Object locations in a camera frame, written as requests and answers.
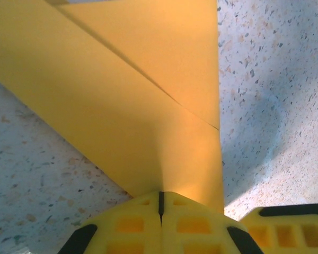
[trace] black rubber pad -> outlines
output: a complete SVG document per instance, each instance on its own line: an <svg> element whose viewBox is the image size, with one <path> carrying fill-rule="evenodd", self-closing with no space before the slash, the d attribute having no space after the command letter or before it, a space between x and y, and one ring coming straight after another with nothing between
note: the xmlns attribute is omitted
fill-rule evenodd
<svg viewBox="0 0 318 254"><path fill-rule="evenodd" d="M98 227L94 224L74 231L58 254L84 254Z"/></svg>
<svg viewBox="0 0 318 254"><path fill-rule="evenodd" d="M249 233L236 228L235 226L229 226L227 228L232 240L237 246L241 254L263 254L262 250L253 240Z"/></svg>
<svg viewBox="0 0 318 254"><path fill-rule="evenodd" d="M290 216L290 215L318 215L318 204L285 205L264 207L259 215L262 217Z"/></svg>
<svg viewBox="0 0 318 254"><path fill-rule="evenodd" d="M160 216L160 225L163 222L163 215L164 215L164 206L165 206L165 193L159 192L159 207L158 207L158 214Z"/></svg>

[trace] speckled floor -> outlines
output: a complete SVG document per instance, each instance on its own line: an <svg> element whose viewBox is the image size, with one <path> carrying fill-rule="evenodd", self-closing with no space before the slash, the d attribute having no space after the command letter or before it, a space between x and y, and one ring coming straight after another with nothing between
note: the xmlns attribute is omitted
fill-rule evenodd
<svg viewBox="0 0 318 254"><path fill-rule="evenodd" d="M318 202L318 1L219 0L218 19L226 215ZM0 254L56 253L127 199L0 85Z"/></svg>

